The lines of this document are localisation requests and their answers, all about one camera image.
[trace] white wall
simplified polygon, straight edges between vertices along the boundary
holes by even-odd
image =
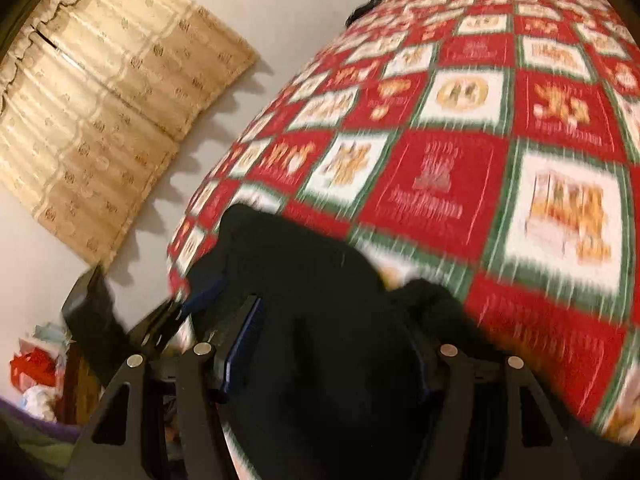
[[[257,49],[262,60],[208,110],[135,222],[109,277],[132,325],[167,295],[165,251],[184,207],[233,139],[368,0],[196,0]],[[86,265],[0,188],[0,395],[17,398],[8,362],[17,337],[58,317]]]

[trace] bed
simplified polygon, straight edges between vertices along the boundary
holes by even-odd
[[[640,429],[640,50],[607,0],[384,0],[217,162],[172,291],[233,203],[446,286],[584,424]]]

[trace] metal screw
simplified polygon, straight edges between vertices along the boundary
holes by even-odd
[[[515,355],[509,357],[507,363],[511,368],[515,368],[516,370],[522,370],[524,368],[524,361]]]
[[[139,367],[143,362],[145,362],[145,358],[142,357],[142,355],[140,354],[133,354],[131,356],[129,356],[129,358],[127,359],[127,366],[129,368],[137,368]]]
[[[193,347],[193,351],[196,355],[206,355],[211,352],[211,345],[209,343],[198,343]]]
[[[442,345],[440,353],[446,357],[455,357],[458,355],[458,349],[453,345]]]

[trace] brown curtain section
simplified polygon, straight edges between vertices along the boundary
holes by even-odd
[[[42,0],[0,62],[0,182],[108,266],[197,115],[256,59],[190,0]]]

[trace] bedspread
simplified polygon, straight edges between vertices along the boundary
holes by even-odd
[[[384,0],[233,143],[170,284],[245,202],[439,282],[584,423],[640,427],[640,50],[606,0]]]

